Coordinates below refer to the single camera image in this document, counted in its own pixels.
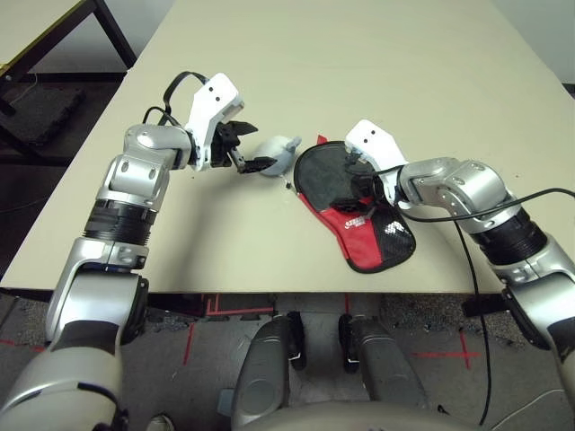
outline black wire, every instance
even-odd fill
[[[414,215],[409,215],[408,213],[401,210],[400,208],[398,208],[398,209],[402,213],[402,216],[404,216],[405,218],[409,218],[410,220],[413,220],[414,222],[420,222],[420,223],[454,222],[456,220],[467,220],[469,218],[486,216],[486,215],[494,213],[496,211],[500,211],[502,209],[509,208],[509,207],[514,207],[515,205],[522,204],[523,202],[527,202],[528,200],[539,198],[543,195],[548,195],[551,193],[564,193],[566,195],[569,195],[569,196],[575,198],[575,191],[562,189],[559,187],[554,187],[551,189],[540,190],[540,191],[537,191],[536,193],[532,193],[531,195],[527,195],[524,198],[514,199],[514,200],[511,200],[509,202],[506,202],[505,204],[497,205],[496,207],[493,207],[491,209],[486,209],[484,211],[479,211],[477,213],[472,213],[472,214],[468,214],[468,215],[452,215],[450,217],[427,218],[427,217],[416,217]]]
[[[469,271],[471,272],[471,278],[473,280],[473,291],[475,292],[475,302],[480,303],[479,297],[479,285],[477,283],[477,274],[475,273],[475,267],[473,266],[473,261],[471,259],[471,254],[469,254],[469,249],[467,249],[467,244],[463,233],[461,232],[461,227],[456,222],[453,222],[456,226],[457,234],[461,240],[461,245],[464,247],[465,256],[467,257],[467,263],[469,263]],[[479,419],[479,425],[483,425],[485,418],[487,417],[487,412],[489,411],[489,405],[491,402],[491,352],[489,350],[489,337],[487,334],[487,325],[485,324],[485,316],[483,316],[483,311],[481,307],[479,308],[479,319],[482,324],[483,331],[483,345],[485,346],[485,366],[487,369],[487,393],[485,394],[485,404],[483,406],[483,413],[481,419]]]
[[[163,110],[159,106],[151,106],[147,109],[146,114],[144,114],[144,119],[142,119],[142,124],[147,123],[147,118],[149,117],[150,112],[152,112],[153,110],[158,110],[158,111],[162,112],[162,119],[163,118],[168,119],[168,121],[170,121],[170,124],[172,124],[172,126],[179,126],[180,125],[180,123],[178,122],[177,119],[172,117],[168,112],[166,112],[165,110]]]
[[[357,171],[353,171],[350,168],[346,167],[345,172],[350,173],[352,175],[356,175],[358,177],[376,177],[378,175],[384,175],[386,173],[393,172],[396,169],[401,169],[403,166],[405,166],[405,165],[404,164],[398,164],[397,166],[394,166],[393,168],[384,169],[382,171],[375,171],[375,172],[357,172]]]
[[[199,79],[199,81],[202,84],[205,84],[208,79],[206,78],[206,76],[199,74],[197,72],[181,72],[179,74],[176,75],[175,78],[173,78],[172,82],[170,83],[170,85],[168,85],[168,88],[165,89],[164,92],[164,110],[165,110],[165,115],[160,119],[160,122],[158,123],[160,126],[163,126],[166,121],[169,119],[167,117],[168,114],[172,113],[172,106],[170,106],[170,99],[172,98],[172,94],[175,91],[175,89],[178,87],[178,85],[181,84],[181,82],[186,79],[188,76],[195,76]]]
[[[33,207],[34,205],[38,205],[40,202],[44,202],[45,200],[48,200],[48,199],[49,199],[49,196],[46,196],[44,198],[32,200],[32,202],[28,202],[27,204],[19,205],[18,207],[0,209],[0,214],[13,213],[15,211],[20,211],[21,209],[24,209],[27,207]]]

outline white computer mouse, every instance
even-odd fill
[[[253,157],[273,157],[277,161],[260,174],[267,177],[275,177],[285,173],[296,157],[296,148],[302,142],[302,138],[273,136],[262,142],[253,153]]]

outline black strap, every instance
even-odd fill
[[[340,213],[367,214],[373,205],[364,204],[354,198],[336,198],[330,203],[330,207]]]
[[[186,79],[188,76],[190,75],[194,75],[195,77],[197,77],[202,84],[205,84],[208,79],[206,78],[206,76],[199,74],[197,72],[181,72],[180,74],[177,74],[175,78],[173,78],[173,81],[170,83],[170,85],[168,85],[168,88],[165,89],[164,92],[164,105],[165,108],[164,110],[169,114],[172,114],[172,107],[170,106],[170,99],[172,98],[172,94],[175,91],[175,89],[178,87],[178,85],[181,84],[181,82]],[[163,115],[162,118],[160,119],[160,122],[158,123],[158,125],[163,126],[167,121],[168,121],[168,117]]]
[[[441,404],[438,404],[438,412],[443,413],[444,415],[449,415],[449,412],[445,410]]]

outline robot forearm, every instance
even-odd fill
[[[453,158],[407,163],[393,137],[367,120],[349,132],[346,146],[359,160],[384,171],[385,197],[393,205],[442,207],[452,216],[468,216],[515,199],[484,163]],[[575,408],[575,264],[520,205],[457,223],[505,285],[503,298],[526,338],[554,352]]]
[[[275,160],[245,161],[237,135],[257,130],[228,123],[243,107],[230,80],[215,75],[194,96],[185,128],[135,125],[110,165],[84,228],[68,255],[46,319],[48,349],[20,375],[2,411],[3,431],[125,429],[119,409],[119,346],[141,330],[147,281],[131,271],[146,263],[146,241],[169,171],[228,166],[265,169]],[[224,139],[218,128],[227,126]]]

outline table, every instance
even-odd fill
[[[90,14],[94,14],[114,48],[130,68],[136,55],[119,29],[104,0],[22,0],[3,6],[0,28],[0,96],[11,82],[19,81],[67,34]],[[14,108],[0,99],[0,111],[13,115]],[[0,139],[20,153],[3,156],[3,163],[68,166],[69,158],[43,157],[0,126]]]
[[[247,155],[273,135],[344,138],[368,118],[408,160],[474,158],[518,196],[573,188],[575,103],[486,1],[178,0],[128,72],[42,210],[0,286],[52,289],[84,228],[124,131],[182,70],[225,72],[246,106]],[[194,80],[172,98],[187,118]],[[573,206],[525,204],[573,256]],[[416,215],[444,214],[419,209]],[[174,172],[141,271],[154,292],[473,291],[452,224],[413,224],[417,250],[374,275],[353,272],[336,239],[283,180],[233,169]],[[482,292],[501,285],[473,250]]]

